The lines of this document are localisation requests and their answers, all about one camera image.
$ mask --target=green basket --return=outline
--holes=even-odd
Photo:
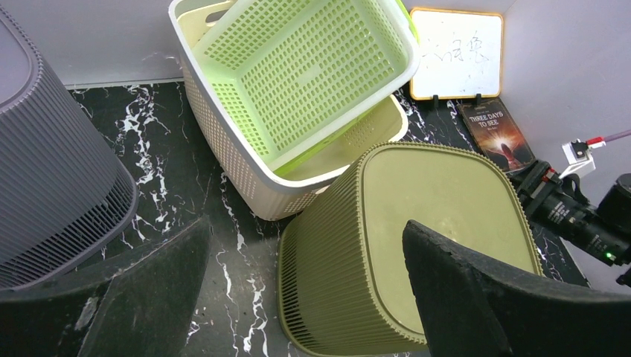
[[[410,24],[397,0],[239,0],[193,54],[215,104],[286,173],[414,75]]]
[[[542,275],[519,200],[495,164],[447,147],[378,145],[283,232],[278,309],[295,346],[315,356],[426,348],[403,256],[410,219]]]

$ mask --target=book title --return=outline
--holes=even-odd
[[[477,123],[479,126],[485,128],[487,126],[499,125],[499,122],[497,120],[502,117],[504,117],[503,112],[495,112],[490,114],[477,115],[469,119],[473,123]]]

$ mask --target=gray bin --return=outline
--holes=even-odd
[[[129,224],[138,192],[0,7],[0,290],[74,268]]]

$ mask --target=marble countertop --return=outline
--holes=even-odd
[[[267,222],[248,209],[199,130],[183,83],[71,93],[140,191],[132,224],[79,268],[161,239],[207,214],[214,233],[211,260],[182,354],[307,356],[283,334],[276,307],[278,240],[291,218]],[[430,103],[411,100],[404,89],[395,95],[410,122],[403,140],[477,150],[455,101],[441,101],[433,109]],[[534,238],[548,277],[586,285],[558,237],[535,226]]]

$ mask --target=gray wall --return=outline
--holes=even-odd
[[[515,0],[405,0],[503,13]],[[182,76],[167,9],[170,0],[3,0],[66,85]]]
[[[537,157],[562,170],[561,144],[631,129],[631,1],[517,0],[505,14],[502,99]],[[595,150],[581,187],[599,202],[631,172],[631,138]],[[612,269],[573,252],[596,289],[631,292]]]

